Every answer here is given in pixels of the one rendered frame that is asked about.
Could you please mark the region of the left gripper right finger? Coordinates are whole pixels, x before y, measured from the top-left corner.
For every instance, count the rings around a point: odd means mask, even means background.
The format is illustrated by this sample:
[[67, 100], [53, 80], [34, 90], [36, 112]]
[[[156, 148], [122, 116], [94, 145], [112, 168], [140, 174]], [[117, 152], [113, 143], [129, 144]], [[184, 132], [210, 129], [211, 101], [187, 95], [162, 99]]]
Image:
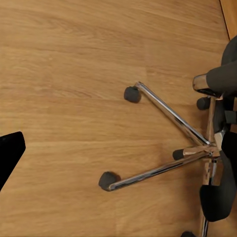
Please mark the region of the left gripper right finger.
[[226, 131], [221, 149], [237, 171], [237, 133]]

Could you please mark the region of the swivel chair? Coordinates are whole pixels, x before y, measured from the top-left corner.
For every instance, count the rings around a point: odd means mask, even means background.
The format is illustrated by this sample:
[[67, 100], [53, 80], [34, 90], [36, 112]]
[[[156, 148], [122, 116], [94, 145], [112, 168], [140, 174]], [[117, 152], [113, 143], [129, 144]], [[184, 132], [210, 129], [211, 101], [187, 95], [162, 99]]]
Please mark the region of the swivel chair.
[[[175, 161], [118, 182], [116, 175], [104, 172], [99, 186], [107, 192], [116, 191], [196, 160], [202, 160], [198, 237], [207, 237], [208, 223], [227, 218], [237, 194], [237, 171], [221, 149], [225, 132], [231, 130], [231, 123], [237, 124], [237, 111], [233, 111], [234, 100], [237, 97], [237, 36], [226, 46], [220, 67], [193, 79], [194, 91], [208, 95], [197, 100], [199, 109], [209, 109], [206, 137], [140, 81], [133, 87], [126, 88], [124, 98], [135, 102], [139, 96], [138, 89], [147, 95], [196, 146], [175, 150]], [[223, 164], [223, 172], [220, 185], [214, 186], [217, 162]], [[181, 237], [196, 236], [192, 232], [184, 232]]]

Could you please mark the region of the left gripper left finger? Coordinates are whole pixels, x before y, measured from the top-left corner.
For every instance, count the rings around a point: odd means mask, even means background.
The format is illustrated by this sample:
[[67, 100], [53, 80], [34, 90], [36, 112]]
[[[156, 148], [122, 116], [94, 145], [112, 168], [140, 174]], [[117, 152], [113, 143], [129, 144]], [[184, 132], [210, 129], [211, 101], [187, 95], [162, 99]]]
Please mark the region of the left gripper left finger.
[[0, 137], [0, 190], [26, 150], [21, 131]]

